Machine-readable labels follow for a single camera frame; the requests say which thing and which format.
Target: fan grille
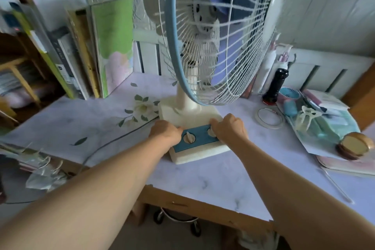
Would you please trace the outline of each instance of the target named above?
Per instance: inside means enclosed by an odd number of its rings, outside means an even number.
[[[188,88],[192,91],[195,101],[201,104],[224,105],[236,100],[249,85],[264,58],[271,38],[264,42],[263,27],[267,9],[271,0],[249,0],[254,8],[247,8],[230,4],[215,3],[209,0],[176,0],[177,36],[179,40],[179,56],[171,56],[168,50],[168,42],[165,30],[164,0],[159,0],[159,23],[157,30],[161,31],[160,42],[162,58],[168,66],[172,77],[176,77],[171,57],[180,58],[179,65],[185,73]],[[241,20],[204,23],[197,20],[194,11],[212,11],[219,6],[229,8],[229,16],[233,8],[251,11],[248,17]],[[202,33],[198,27],[207,29]],[[220,28],[231,27],[227,33],[220,34]],[[234,43],[230,43],[229,37],[240,34],[241,37]],[[227,48],[220,50],[220,41],[227,40]],[[219,66],[218,56],[225,54]],[[237,55],[237,60],[228,65],[229,59]],[[213,77],[223,75],[222,81],[211,85]]]

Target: desk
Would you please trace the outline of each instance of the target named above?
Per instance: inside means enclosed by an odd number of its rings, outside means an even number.
[[[62,97],[1,140],[19,146],[32,142],[30,148],[43,148],[48,154],[72,162],[74,167],[73,163],[82,163],[98,147],[147,123],[141,119],[140,112],[147,120],[157,116],[157,101],[176,93],[174,82],[161,76],[133,73],[108,98],[83,101]],[[218,106],[218,110],[222,115],[231,112],[241,117],[249,138],[261,149],[375,224],[372,191],[375,180],[330,172],[355,201],[354,205],[346,203],[290,126],[271,130],[255,122],[254,111],[262,106],[254,96]],[[146,124],[101,149],[87,165],[94,166],[142,141],[151,126],[152,123]],[[231,151],[181,165],[164,156],[139,200],[249,232],[273,229],[271,215],[240,160]]]

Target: hand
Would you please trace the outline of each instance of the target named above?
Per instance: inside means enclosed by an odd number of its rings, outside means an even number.
[[[183,130],[184,129],[182,127],[176,128],[170,122],[158,120],[151,128],[150,134],[148,136],[162,136],[168,141],[170,147],[172,147],[180,142]]]
[[[227,145],[229,140],[233,138],[233,135],[248,139],[243,121],[232,114],[226,115],[222,122],[218,122],[217,119],[210,119],[210,124],[218,139]]]

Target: fan base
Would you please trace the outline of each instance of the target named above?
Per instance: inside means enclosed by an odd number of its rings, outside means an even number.
[[[160,101],[159,116],[162,120],[166,120],[177,127],[184,127],[191,129],[202,125],[209,124],[211,118],[219,121],[223,120],[218,110],[214,106],[198,105],[196,110],[183,111],[183,115],[176,109],[176,98],[168,97]],[[171,159],[175,164],[187,163],[209,156],[220,154],[229,151],[227,145],[218,142],[203,144],[197,147],[185,149],[180,152],[175,152],[172,147],[169,150]]]

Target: wooden desk edge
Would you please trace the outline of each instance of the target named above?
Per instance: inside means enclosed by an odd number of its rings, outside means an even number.
[[[64,160],[62,169],[67,173],[77,173],[80,167],[81,165],[78,163]],[[272,221],[265,221],[235,211],[226,210],[218,206],[154,188],[152,185],[144,186],[138,197],[138,201],[243,230],[253,236],[261,237],[267,232],[275,230]]]

